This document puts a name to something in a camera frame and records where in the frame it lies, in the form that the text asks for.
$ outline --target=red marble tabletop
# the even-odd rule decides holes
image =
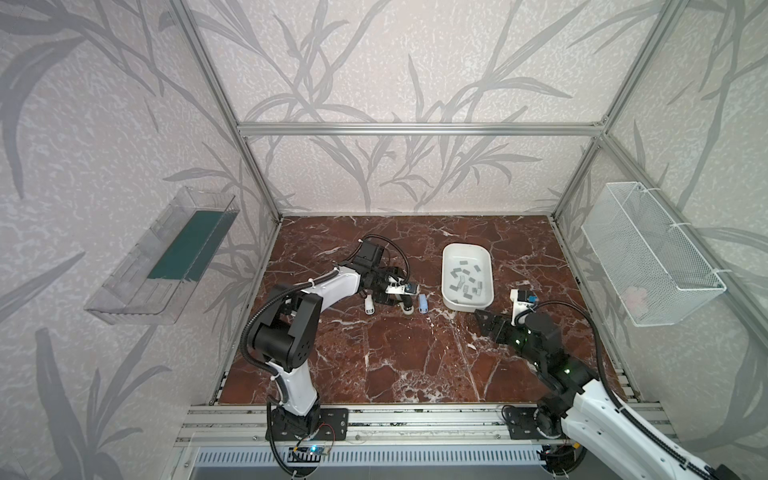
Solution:
[[[480,336],[469,313],[448,310],[440,293],[442,249],[475,243],[493,261],[495,312],[511,309],[509,290],[534,290],[540,300],[584,305],[546,217],[287,217],[283,222],[254,307],[275,283],[317,277],[346,258],[366,233],[391,238],[409,256],[411,281],[427,295],[429,312],[405,316],[397,306],[376,305],[365,314],[362,298],[351,296],[323,312],[310,369],[323,403],[535,402],[548,390],[532,366]],[[402,266],[397,252],[392,265]],[[594,340],[576,312],[547,311],[562,328],[566,350],[593,368]],[[606,359],[614,390],[616,373]],[[237,357],[220,402],[264,403],[266,373]]]

